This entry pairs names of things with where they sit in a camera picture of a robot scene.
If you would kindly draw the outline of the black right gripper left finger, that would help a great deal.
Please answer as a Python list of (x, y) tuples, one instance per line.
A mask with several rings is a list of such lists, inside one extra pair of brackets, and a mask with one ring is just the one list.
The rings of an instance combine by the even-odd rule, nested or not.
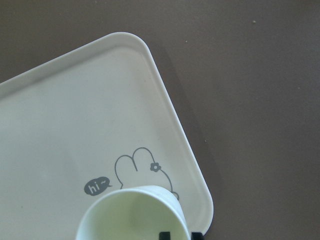
[(171, 233), (170, 232), (160, 232), (158, 235), (159, 240), (171, 240)]

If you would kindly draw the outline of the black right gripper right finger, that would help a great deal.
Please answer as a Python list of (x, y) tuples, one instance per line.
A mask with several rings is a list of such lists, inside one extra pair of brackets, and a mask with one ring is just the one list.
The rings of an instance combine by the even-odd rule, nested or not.
[(191, 240), (204, 240), (204, 235), (201, 232), (192, 232)]

